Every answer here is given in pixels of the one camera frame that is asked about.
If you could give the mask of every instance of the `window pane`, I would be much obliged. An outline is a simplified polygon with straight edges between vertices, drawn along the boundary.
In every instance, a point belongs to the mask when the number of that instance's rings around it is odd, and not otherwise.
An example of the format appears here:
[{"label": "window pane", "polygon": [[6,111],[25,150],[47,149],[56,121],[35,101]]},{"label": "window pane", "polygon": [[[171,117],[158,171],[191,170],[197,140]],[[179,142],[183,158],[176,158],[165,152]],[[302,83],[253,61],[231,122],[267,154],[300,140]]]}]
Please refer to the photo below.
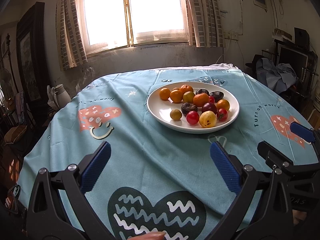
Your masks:
[{"label": "window pane", "polygon": [[183,29],[180,0],[130,0],[134,33]]},{"label": "window pane", "polygon": [[107,43],[108,49],[127,45],[123,0],[84,0],[89,45]]}]

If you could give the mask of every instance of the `red tomato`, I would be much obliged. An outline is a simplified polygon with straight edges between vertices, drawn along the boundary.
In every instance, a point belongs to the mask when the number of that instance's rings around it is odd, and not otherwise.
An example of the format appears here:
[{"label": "red tomato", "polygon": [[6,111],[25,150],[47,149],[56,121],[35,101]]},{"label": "red tomato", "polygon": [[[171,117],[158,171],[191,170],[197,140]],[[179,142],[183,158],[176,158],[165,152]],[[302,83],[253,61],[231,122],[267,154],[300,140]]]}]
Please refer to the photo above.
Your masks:
[{"label": "red tomato", "polygon": [[196,111],[190,111],[186,118],[187,122],[191,125],[195,125],[199,122],[199,114]]},{"label": "red tomato", "polygon": [[228,111],[227,111],[226,109],[224,109],[224,108],[218,109],[217,119],[218,119],[220,122],[223,122],[223,121],[225,121],[227,118],[228,118]]},{"label": "red tomato", "polygon": [[210,98],[210,103],[215,103],[215,99],[213,96],[209,96],[209,98]]}]

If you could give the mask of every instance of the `window sill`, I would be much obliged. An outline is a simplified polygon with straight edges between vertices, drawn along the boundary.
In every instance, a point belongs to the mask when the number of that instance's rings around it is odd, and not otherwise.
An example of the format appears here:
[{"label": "window sill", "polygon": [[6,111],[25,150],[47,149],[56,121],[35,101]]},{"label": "window sill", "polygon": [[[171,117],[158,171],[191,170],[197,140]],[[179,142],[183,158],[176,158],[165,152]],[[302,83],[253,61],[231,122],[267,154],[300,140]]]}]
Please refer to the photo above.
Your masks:
[{"label": "window sill", "polygon": [[125,48],[132,48],[134,49],[135,47],[139,47],[139,46],[143,46],[144,48],[151,48],[151,47],[155,47],[155,46],[177,46],[177,45],[183,45],[183,46],[189,46],[189,42],[188,41],[172,41],[172,42],[159,42],[159,41],[156,41],[154,43],[151,43],[151,42],[146,42],[146,43],[140,43],[140,44],[134,44],[132,46],[122,46],[122,47],[117,47],[117,48],[114,48],[114,49],[101,49],[101,50],[98,50],[98,51],[95,51],[95,52],[91,52],[91,53],[88,53],[87,54],[87,58],[90,58],[90,57],[94,57],[94,56],[97,56],[97,55],[100,55],[102,53],[108,53],[108,52],[112,52],[114,50],[118,50],[118,49],[125,49]]}]

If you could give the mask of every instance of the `blue gripper pad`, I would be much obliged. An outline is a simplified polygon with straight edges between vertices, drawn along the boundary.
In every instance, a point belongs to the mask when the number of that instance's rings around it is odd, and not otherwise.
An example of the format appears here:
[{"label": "blue gripper pad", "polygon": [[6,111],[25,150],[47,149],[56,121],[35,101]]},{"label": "blue gripper pad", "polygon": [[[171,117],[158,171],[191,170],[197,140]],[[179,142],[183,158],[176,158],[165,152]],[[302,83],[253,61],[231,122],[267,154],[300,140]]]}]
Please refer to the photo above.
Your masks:
[{"label": "blue gripper pad", "polygon": [[210,147],[210,156],[228,189],[238,195],[241,191],[240,175],[230,162],[227,153],[214,142]]},{"label": "blue gripper pad", "polygon": [[104,145],[98,149],[98,152],[95,153],[95,156],[81,175],[80,191],[83,194],[93,189],[94,184],[96,184],[110,157],[111,146],[108,142],[105,142]]},{"label": "blue gripper pad", "polygon": [[290,125],[290,131],[300,136],[306,142],[315,142],[316,140],[316,138],[313,135],[313,132],[299,123],[293,122]]}]

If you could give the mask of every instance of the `electrical outlet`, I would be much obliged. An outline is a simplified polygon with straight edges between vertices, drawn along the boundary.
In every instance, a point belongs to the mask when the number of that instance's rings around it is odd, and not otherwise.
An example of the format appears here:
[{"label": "electrical outlet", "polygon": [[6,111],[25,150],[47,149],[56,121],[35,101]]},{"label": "electrical outlet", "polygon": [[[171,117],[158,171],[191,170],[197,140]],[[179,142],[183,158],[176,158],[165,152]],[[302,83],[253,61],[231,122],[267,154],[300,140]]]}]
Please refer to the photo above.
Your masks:
[{"label": "electrical outlet", "polygon": [[237,32],[224,32],[224,38],[227,40],[239,40]]}]

